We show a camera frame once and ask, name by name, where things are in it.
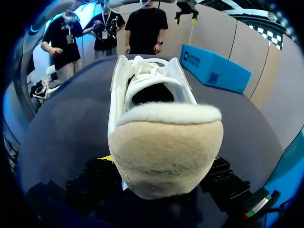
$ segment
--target shoe opening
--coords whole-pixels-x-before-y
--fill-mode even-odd
[[[174,102],[174,96],[163,83],[159,83],[142,89],[132,98],[133,106],[148,102]]]

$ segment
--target id badge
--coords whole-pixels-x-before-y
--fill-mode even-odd
[[[74,44],[74,36],[73,35],[67,35],[66,36],[67,44]]]
[[[102,39],[108,39],[108,31],[103,31],[102,33]]]

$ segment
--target lanyard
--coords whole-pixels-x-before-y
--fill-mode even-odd
[[[103,13],[103,20],[104,20],[104,29],[105,29],[105,31],[106,31],[106,25],[108,24],[108,20],[109,20],[110,16],[111,16],[111,12],[109,13],[108,18],[105,21],[105,15]]]
[[[71,27],[70,27],[70,25],[67,24],[66,27],[68,28],[68,34],[71,35]]]

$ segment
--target black t-shirt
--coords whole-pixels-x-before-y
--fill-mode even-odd
[[[80,59],[75,39],[75,37],[82,36],[83,32],[79,21],[70,25],[70,31],[71,35],[69,36],[69,29],[64,18],[58,17],[50,23],[43,37],[42,41],[46,41],[47,43],[51,42],[52,47],[61,48],[63,50],[61,54],[53,58],[56,70],[59,70],[68,63],[75,62]]]
[[[125,30],[131,31],[131,53],[153,53],[161,29],[168,29],[166,13],[163,10],[140,9],[132,13],[125,27]]]
[[[108,20],[108,23],[106,24],[106,30],[108,32],[107,39],[102,39],[102,32],[105,29],[105,23],[102,14],[98,14],[95,17],[93,17],[85,27],[85,29],[88,29],[94,25],[94,21],[96,20],[101,21],[101,26],[93,31],[97,36],[94,45],[94,50],[110,50],[117,46],[117,38],[116,38],[117,28],[125,24],[125,21],[120,14],[111,12],[111,14],[109,15],[104,14],[105,22]]]

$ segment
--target yellow part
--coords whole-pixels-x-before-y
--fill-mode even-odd
[[[114,162],[114,160],[113,160],[113,158],[112,158],[112,156],[111,156],[111,155],[106,156],[106,157],[103,157],[103,158],[98,158],[98,159],[106,159],[106,160],[108,160],[108,161],[112,161],[112,162]]]
[[[194,25],[198,20],[197,19],[192,19],[191,24]]]

